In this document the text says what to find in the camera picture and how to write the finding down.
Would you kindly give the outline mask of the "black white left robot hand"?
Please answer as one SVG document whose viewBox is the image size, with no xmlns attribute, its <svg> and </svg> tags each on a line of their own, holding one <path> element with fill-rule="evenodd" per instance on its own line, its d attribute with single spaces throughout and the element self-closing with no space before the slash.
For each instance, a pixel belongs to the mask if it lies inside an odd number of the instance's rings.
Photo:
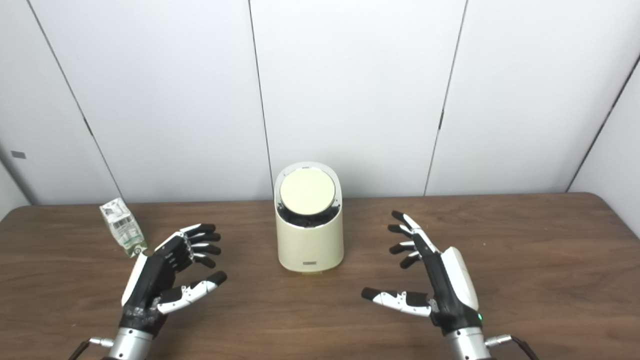
<svg viewBox="0 0 640 360">
<path fill-rule="evenodd" d="M 227 280 L 224 271 L 186 285 L 174 284 L 176 276 L 193 264 L 215 268 L 217 264 L 208 255 L 221 254 L 221 248 L 213 244 L 220 239 L 215 224 L 198 223 L 169 235 L 151 255 L 138 255 L 122 294 L 118 326 L 156 338 L 170 313 L 217 289 Z"/>
</svg>

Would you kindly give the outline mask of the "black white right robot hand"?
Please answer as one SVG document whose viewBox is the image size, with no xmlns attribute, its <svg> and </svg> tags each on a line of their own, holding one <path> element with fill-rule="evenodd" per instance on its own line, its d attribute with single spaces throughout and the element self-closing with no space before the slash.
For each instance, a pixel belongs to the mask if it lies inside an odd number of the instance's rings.
<svg viewBox="0 0 640 360">
<path fill-rule="evenodd" d="M 400 262 L 402 269 L 421 262 L 433 296 L 425 292 L 382 291 L 370 287 L 364 287 L 361 296 L 398 312 L 430 318 L 445 336 L 466 328 L 482 328 L 478 297 L 460 251 L 454 246 L 440 251 L 409 215 L 393 210 L 391 216 L 400 223 L 388 225 L 388 230 L 403 234 L 409 240 L 391 246 L 389 252 L 392 255 L 409 253 Z"/>
</svg>

